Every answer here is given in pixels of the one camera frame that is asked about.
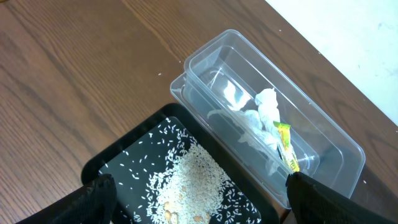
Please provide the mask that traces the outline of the yellow green snack wrapper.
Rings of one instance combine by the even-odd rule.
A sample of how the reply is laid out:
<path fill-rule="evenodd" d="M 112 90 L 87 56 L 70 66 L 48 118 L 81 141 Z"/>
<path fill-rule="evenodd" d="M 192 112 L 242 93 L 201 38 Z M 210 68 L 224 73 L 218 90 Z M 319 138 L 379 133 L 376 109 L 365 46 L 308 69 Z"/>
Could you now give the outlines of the yellow green snack wrapper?
<path fill-rule="evenodd" d="M 280 142 L 282 144 L 280 147 L 280 155 L 282 160 L 293 172 L 299 172 L 299 162 L 290 138 L 290 125 L 274 121 L 274 126 L 277 128 L 280 135 Z"/>

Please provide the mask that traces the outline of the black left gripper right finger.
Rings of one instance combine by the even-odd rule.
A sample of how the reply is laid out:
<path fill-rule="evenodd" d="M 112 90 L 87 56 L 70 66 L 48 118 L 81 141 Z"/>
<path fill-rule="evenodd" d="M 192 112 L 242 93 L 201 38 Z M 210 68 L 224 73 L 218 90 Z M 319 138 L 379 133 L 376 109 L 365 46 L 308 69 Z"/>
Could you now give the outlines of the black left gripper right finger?
<path fill-rule="evenodd" d="M 298 224 L 391 224 L 301 172 L 290 174 L 287 196 Z"/>

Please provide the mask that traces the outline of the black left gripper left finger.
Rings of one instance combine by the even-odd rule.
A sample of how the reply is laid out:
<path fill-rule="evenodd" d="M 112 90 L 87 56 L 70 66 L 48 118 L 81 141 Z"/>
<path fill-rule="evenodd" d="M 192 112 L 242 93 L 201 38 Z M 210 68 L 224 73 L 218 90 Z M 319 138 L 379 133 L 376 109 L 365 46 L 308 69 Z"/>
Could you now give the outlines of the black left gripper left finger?
<path fill-rule="evenodd" d="M 103 174 L 17 224 L 109 224 L 117 202 L 114 178 Z"/>

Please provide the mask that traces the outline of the white napkin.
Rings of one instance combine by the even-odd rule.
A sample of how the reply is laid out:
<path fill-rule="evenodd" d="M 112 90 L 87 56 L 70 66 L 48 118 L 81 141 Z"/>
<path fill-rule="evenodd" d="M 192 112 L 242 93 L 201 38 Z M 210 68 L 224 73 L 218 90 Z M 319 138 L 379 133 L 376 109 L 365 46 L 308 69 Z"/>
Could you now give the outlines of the white napkin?
<path fill-rule="evenodd" d="M 224 89 L 224 95 L 227 100 L 232 101 L 229 107 L 233 114 L 237 116 L 257 138 L 262 141 L 278 159 L 281 155 L 278 149 L 280 142 L 280 134 L 277 133 L 274 122 L 280 121 L 280 113 L 277 108 L 277 95 L 274 88 L 265 88 L 255 96 L 254 102 L 257 106 L 256 110 L 241 109 L 251 99 L 251 97 L 243 93 L 243 101 L 235 101 L 235 94 L 241 93 L 240 90 L 229 82 Z"/>

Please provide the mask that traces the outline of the white rice leftovers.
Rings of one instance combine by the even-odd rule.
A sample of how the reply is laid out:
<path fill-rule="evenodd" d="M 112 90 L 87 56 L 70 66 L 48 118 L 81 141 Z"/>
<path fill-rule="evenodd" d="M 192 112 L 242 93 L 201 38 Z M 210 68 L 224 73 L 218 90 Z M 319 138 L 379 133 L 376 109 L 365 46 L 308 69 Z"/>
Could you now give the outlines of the white rice leftovers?
<path fill-rule="evenodd" d="M 116 183 L 123 223 L 261 223 L 258 209 L 175 117 L 99 168 Z"/>

